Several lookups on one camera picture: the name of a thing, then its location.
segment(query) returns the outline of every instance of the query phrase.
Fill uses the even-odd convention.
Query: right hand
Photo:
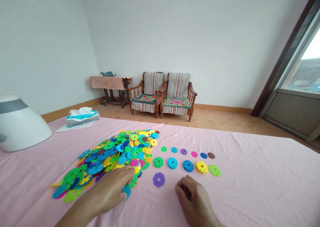
[[[179,180],[175,189],[190,227],[223,226],[213,211],[207,191],[191,176]]]

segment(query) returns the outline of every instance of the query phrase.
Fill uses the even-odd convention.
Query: pile of toy pieces
[[[51,185],[58,186],[53,198],[64,197],[69,203],[94,181],[98,182],[106,172],[130,164],[135,169],[135,175],[132,183],[123,189],[129,198],[142,170],[147,169],[152,161],[151,150],[158,144],[158,137],[159,131],[152,129],[136,132],[122,130],[119,135],[104,140],[93,150],[86,150],[78,157],[77,168],[69,171],[60,183]]]

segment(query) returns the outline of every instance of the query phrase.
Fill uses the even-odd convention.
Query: sky
[[[320,29],[301,59],[320,58]]]

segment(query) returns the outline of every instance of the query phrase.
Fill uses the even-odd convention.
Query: purple toy piece
[[[166,179],[164,178],[164,174],[162,174],[161,172],[156,173],[153,177],[153,183],[155,186],[157,186],[158,188],[160,188],[161,186],[164,185],[164,182],[166,181]]]
[[[187,150],[186,149],[181,149],[181,154],[186,155],[187,154]]]
[[[102,174],[99,174],[96,178],[96,183],[106,174],[106,172],[103,172]]]

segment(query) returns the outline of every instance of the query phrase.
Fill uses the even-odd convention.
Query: white wall
[[[196,103],[253,108],[308,0],[83,0],[100,71],[189,72]]]
[[[82,0],[0,0],[0,94],[39,114],[102,96]]]

